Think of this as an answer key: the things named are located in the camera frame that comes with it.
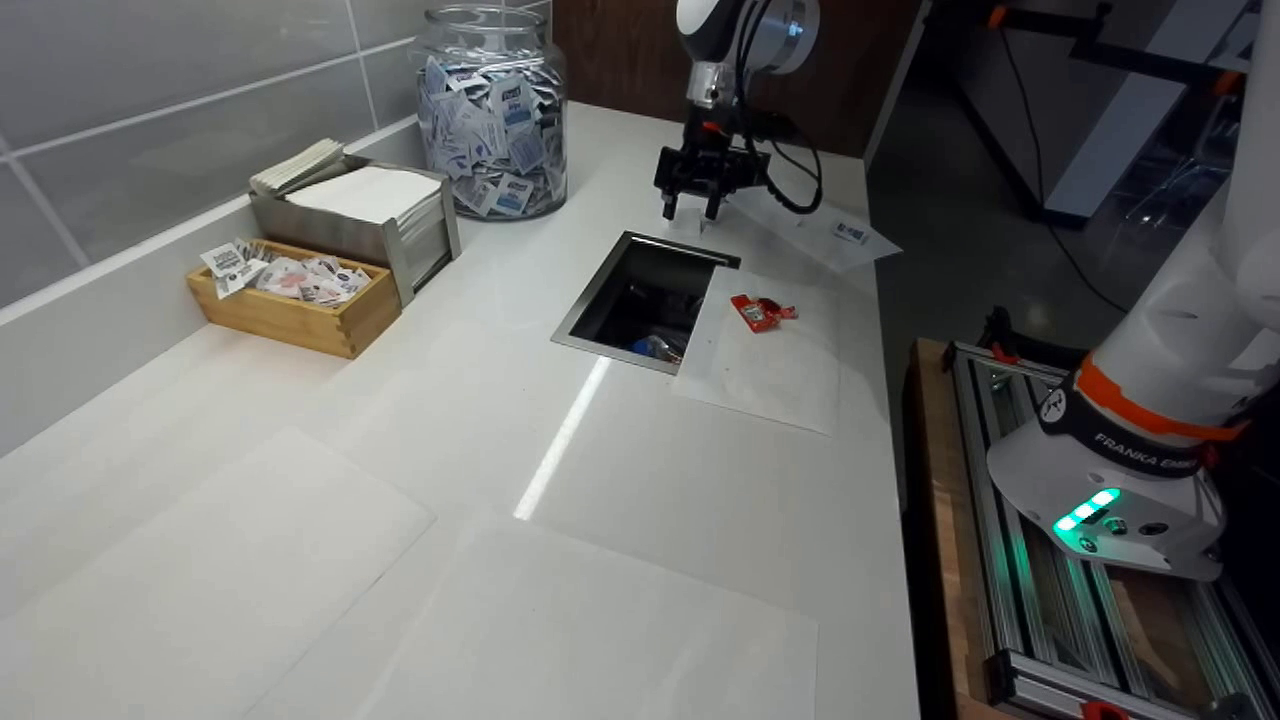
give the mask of white tile wall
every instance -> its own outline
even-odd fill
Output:
[[[0,307],[411,111],[432,0],[4,0]]]

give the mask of cable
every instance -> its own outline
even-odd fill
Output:
[[[1040,144],[1040,124],[1036,124],[1036,108],[1034,108],[1034,95],[1029,95],[1029,85],[1025,85],[1025,72],[1018,69],[1018,55],[1007,47],[1007,36],[1002,31],[1002,47],[1005,47],[1005,61],[1012,69],[1012,85],[1018,85],[1018,95],[1025,103],[1025,119],[1029,119],[1029,135],[1034,135],[1034,159],[1036,159],[1036,205],[1046,210],[1046,144]],[[1054,238],[1054,244],[1065,253],[1065,260],[1074,266],[1076,280],[1094,292],[1094,301],[1108,303],[1112,312],[1129,312],[1129,303],[1112,301],[1089,271],[1084,266],[1076,260],[1076,253],[1065,244],[1065,238],[1058,231],[1054,221],[1040,221],[1046,231]]]
[[[767,4],[771,0],[752,0],[748,4],[748,15],[742,26],[742,36],[737,36],[737,103],[742,103],[742,124],[745,124],[745,144],[748,144],[748,158],[760,159],[760,149],[758,149],[758,134],[752,134],[752,103],[748,103],[748,61],[752,61],[752,47],[758,47],[758,36],[760,36],[760,26],[767,15]],[[797,158],[781,151],[781,144],[771,139],[771,149],[792,165],[800,167],[803,176],[811,176],[811,200],[800,205],[792,200],[763,167],[763,189],[771,200],[781,200],[788,214],[797,217],[811,217],[822,205],[825,205],[825,194],[827,194],[827,182],[825,182],[825,158],[817,151],[811,139],[803,139],[809,151],[811,151],[811,167],[803,167]]]

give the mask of tile grout line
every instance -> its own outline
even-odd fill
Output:
[[[24,158],[55,151],[55,149],[67,149],[67,144],[82,144],[82,139],[112,135],[112,134],[135,129],[135,124],[153,124],[153,119],[179,116],[179,111],[191,111],[191,108],[209,108],[209,103],[221,103],[221,99],[235,99],[235,95],[260,93],[260,87],[306,79],[306,77],[351,66],[351,61],[360,61],[360,47],[343,54],[343,55],[333,55],[333,61],[320,61],[320,66],[307,66],[307,69],[278,72],[278,77],[265,77],[265,79],[254,79],[254,85],[235,85],[235,87],[226,87],[226,93],[209,93],[209,95],[195,95],[195,99],[179,99],[179,103],[167,103],[167,108],[153,108],[153,111],[142,111],[142,116],[98,124],[98,129],[84,129],[84,134],[67,134],[67,135],[46,139],[46,144],[11,149],[9,158],[24,159]]]
[[[9,159],[11,176],[28,189],[34,205],[42,210],[42,217],[50,221],[52,238],[74,253],[74,260],[82,268],[90,268],[93,260],[84,258],[76,231],[55,217],[52,200],[46,198],[46,189],[34,182],[34,174],[11,158]]]
[[[360,45],[355,9],[351,9],[351,0],[343,0],[343,9],[348,9],[348,26],[351,26],[355,61],[360,61],[367,124],[381,129],[381,116],[375,116],[375,103],[374,103],[374,79],[367,79],[367,66],[363,66],[363,45]]]

